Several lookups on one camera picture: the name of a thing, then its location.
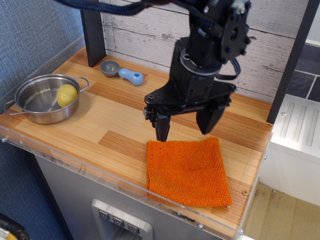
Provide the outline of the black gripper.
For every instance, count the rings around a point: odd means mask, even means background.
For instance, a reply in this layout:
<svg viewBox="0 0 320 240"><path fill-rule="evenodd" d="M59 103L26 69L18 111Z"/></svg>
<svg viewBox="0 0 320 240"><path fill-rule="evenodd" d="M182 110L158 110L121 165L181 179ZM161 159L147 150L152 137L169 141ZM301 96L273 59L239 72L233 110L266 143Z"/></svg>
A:
<svg viewBox="0 0 320 240"><path fill-rule="evenodd" d="M183 37L175 43L168 82L144 99L144 117L156 122L156 139L160 142L167 141L170 116L184 113L196 112L201 133L210 133L230 105L230 95L236 90L233 83L216 80L220 63L215 64L208 74L195 69L187 53L188 40Z"/></svg>

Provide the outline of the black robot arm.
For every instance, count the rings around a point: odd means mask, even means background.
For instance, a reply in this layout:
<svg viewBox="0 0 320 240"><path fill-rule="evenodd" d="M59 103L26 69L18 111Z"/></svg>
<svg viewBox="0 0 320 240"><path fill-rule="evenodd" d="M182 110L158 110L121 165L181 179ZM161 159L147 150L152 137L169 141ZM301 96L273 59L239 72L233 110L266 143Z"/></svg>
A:
<svg viewBox="0 0 320 240"><path fill-rule="evenodd" d="M248 0L177 0L189 12L188 37L176 41L168 82L145 97L144 116L158 141L167 140L171 117L196 113L208 134L230 105L241 72L237 57L246 54L252 6Z"/></svg>

